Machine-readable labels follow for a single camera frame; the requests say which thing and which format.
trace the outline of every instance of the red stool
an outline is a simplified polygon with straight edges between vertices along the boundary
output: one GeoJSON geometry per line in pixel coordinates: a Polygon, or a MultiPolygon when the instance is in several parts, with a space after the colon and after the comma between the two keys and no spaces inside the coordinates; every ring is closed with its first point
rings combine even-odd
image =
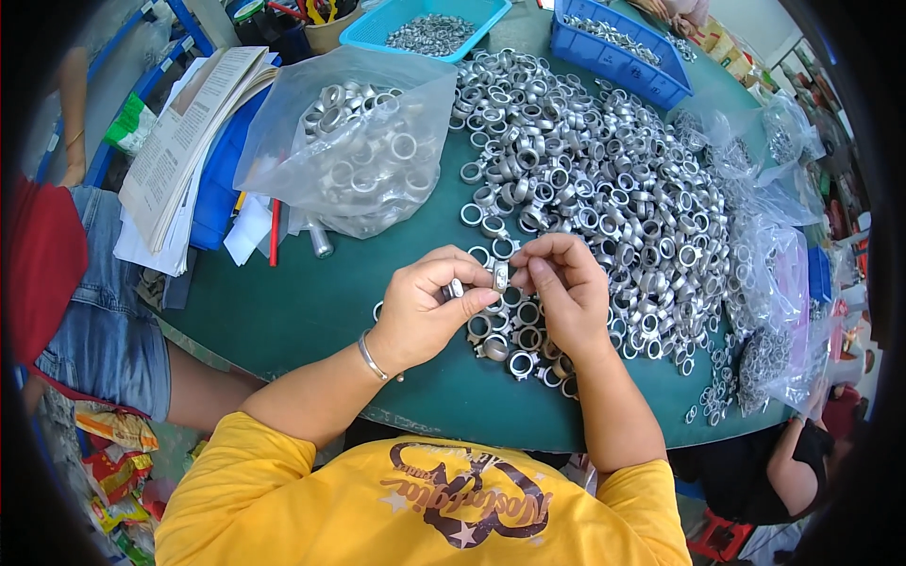
{"type": "Polygon", "coordinates": [[[705,509],[705,520],[707,524],[698,539],[686,539],[686,546],[689,550],[718,562],[735,559],[755,528],[750,524],[731,523],[721,519],[710,509],[705,509]]]}

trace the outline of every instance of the blue plastic basket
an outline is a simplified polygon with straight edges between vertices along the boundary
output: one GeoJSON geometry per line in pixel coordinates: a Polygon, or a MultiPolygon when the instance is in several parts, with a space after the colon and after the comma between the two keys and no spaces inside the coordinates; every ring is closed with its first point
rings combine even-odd
{"type": "Polygon", "coordinates": [[[420,15],[456,15],[474,24],[476,31],[455,53],[434,59],[457,62],[512,7],[509,0],[386,0],[347,27],[340,34],[340,43],[387,53],[411,53],[385,46],[387,36],[420,15]]]}
{"type": "Polygon", "coordinates": [[[556,0],[551,52],[605,79],[618,82],[664,110],[670,110],[693,93],[680,54],[673,45],[645,25],[593,0],[556,0]],[[661,58],[660,68],[649,65],[613,43],[564,24],[564,14],[607,22],[621,34],[628,34],[633,41],[658,55],[661,58]]]}

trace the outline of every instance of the graphic print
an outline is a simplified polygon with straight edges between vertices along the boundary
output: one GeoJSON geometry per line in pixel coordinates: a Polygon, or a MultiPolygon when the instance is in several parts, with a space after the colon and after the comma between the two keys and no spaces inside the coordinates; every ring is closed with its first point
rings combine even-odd
{"type": "Polygon", "coordinates": [[[390,461],[393,469],[403,472],[406,479],[381,480],[381,485],[389,487],[390,492],[379,501],[390,504],[392,513],[411,504],[412,511],[422,513],[424,522],[434,527],[454,548],[476,547],[491,532],[507,538],[529,539],[535,546],[542,543],[543,538],[538,535],[547,526],[547,509],[554,496],[542,492],[535,482],[544,479],[543,474],[534,474],[534,479],[530,479],[503,458],[470,446],[403,442],[390,449],[390,461]],[[469,468],[448,479],[444,462],[434,469],[424,470],[403,461],[402,450],[409,447],[427,451],[430,455],[465,459],[469,468]],[[522,495],[507,496],[499,487],[484,489],[482,474],[494,468],[503,472],[522,495]],[[457,511],[468,507],[482,510],[479,521],[457,518],[457,511]],[[501,521],[502,517],[507,517],[507,522],[516,526],[507,526],[501,521]]]}

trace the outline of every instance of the silver bangle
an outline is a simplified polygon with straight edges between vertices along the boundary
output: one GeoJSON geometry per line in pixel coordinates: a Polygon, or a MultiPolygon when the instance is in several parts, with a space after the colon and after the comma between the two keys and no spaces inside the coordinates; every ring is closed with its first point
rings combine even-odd
{"type": "MultiPolygon", "coordinates": [[[[368,353],[368,348],[365,347],[365,336],[368,336],[368,333],[371,332],[371,329],[365,330],[359,337],[359,353],[364,358],[365,363],[368,364],[368,367],[371,368],[371,371],[374,372],[374,375],[378,376],[381,381],[386,381],[390,379],[390,376],[381,371],[381,368],[378,367],[378,364],[374,363],[374,359],[371,357],[371,354],[368,353]]],[[[403,381],[402,374],[396,377],[397,381],[403,381]]]]}

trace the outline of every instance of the green tabletop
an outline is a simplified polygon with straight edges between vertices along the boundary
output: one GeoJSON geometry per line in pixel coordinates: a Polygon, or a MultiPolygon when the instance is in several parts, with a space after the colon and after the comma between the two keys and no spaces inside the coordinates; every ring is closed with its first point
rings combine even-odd
{"type": "MultiPolygon", "coordinates": [[[[613,7],[641,20],[622,2],[613,7]]],[[[534,2],[516,4],[480,45],[489,51],[513,47],[545,56],[554,72],[574,72],[593,91],[589,72],[551,56],[551,15],[534,2]]],[[[722,93],[722,110],[757,107],[742,86],[704,53],[699,52],[687,69],[696,92],[722,93]]],[[[283,241],[276,268],[260,254],[236,267],[223,247],[199,254],[186,309],[164,311],[161,317],[206,348],[268,379],[335,353],[372,326],[371,309],[382,299],[395,269],[446,244],[463,249],[489,246],[476,228],[458,219],[459,209],[475,190],[459,179],[459,168],[475,157],[465,134],[450,134],[441,178],[428,202],[410,220],[368,240],[331,234],[336,251],[326,260],[313,257],[305,234],[283,241]]],[[[516,229],[513,218],[508,220],[516,238],[531,237],[516,229]]],[[[714,336],[721,346],[725,329],[714,336]]],[[[696,353],[695,363],[694,373],[684,378],[667,360],[626,362],[660,422],[667,446],[742,435],[788,415],[777,401],[766,412],[747,418],[734,405],[727,419],[710,427],[699,407],[699,416],[686,425],[683,416],[711,380],[704,350],[696,353]]],[[[517,382],[500,363],[477,360],[465,329],[434,360],[407,371],[403,383],[385,387],[362,415],[424,435],[552,452],[584,451],[578,402],[534,378],[517,382]]]]}

